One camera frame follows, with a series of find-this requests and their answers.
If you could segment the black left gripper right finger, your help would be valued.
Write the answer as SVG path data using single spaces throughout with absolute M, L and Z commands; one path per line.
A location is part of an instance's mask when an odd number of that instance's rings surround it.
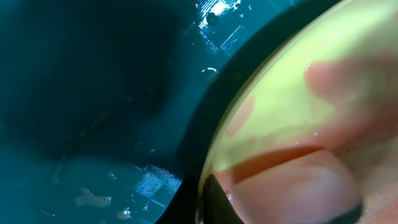
M 244 224 L 213 174 L 208 176 L 203 188 L 203 223 Z

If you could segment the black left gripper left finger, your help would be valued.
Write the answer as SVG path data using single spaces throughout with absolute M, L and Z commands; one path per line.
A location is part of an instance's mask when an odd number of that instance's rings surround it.
M 198 182 L 194 176 L 182 181 L 165 212 L 155 224 L 195 224 Z

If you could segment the pink green scrub sponge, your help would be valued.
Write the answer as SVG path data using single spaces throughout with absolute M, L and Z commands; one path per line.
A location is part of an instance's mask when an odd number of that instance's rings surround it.
M 245 223 L 397 223 L 397 156 L 359 180 L 327 151 L 298 157 L 230 188 Z

